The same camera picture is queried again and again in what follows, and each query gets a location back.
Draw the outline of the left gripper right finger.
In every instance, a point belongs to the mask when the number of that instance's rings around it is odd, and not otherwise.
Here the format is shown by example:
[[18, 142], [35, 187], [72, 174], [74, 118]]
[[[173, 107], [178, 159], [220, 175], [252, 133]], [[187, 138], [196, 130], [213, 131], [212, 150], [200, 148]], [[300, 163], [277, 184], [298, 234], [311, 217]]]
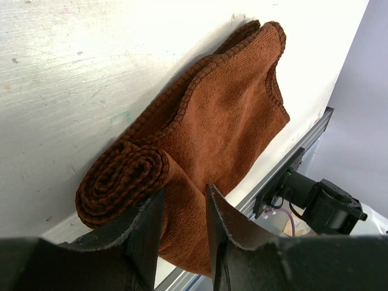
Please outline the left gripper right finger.
[[206, 191], [215, 290], [387, 289], [387, 236], [281, 237]]

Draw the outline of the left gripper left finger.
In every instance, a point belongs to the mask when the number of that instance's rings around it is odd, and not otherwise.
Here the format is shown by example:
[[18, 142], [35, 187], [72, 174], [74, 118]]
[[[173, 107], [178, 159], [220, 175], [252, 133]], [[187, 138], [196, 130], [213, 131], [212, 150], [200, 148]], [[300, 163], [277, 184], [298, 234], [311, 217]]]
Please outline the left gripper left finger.
[[164, 191], [71, 243], [1, 240], [1, 290], [153, 290]]

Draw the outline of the brown towel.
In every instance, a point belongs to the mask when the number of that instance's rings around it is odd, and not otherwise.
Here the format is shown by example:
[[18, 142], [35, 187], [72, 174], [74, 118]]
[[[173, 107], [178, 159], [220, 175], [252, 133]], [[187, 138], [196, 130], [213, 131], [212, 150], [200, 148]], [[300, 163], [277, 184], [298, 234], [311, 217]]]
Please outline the brown towel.
[[165, 191], [159, 255], [211, 275], [206, 187], [229, 194], [290, 117], [276, 80], [279, 23], [254, 20], [175, 79], [91, 166], [76, 191], [95, 229]]

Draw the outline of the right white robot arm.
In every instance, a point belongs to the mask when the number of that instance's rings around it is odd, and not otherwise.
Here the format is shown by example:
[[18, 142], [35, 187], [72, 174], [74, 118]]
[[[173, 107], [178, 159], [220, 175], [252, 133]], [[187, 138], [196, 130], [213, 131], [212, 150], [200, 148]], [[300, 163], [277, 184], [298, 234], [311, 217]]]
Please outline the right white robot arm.
[[289, 208], [319, 235], [387, 235], [387, 218], [334, 183], [287, 171], [281, 184]]

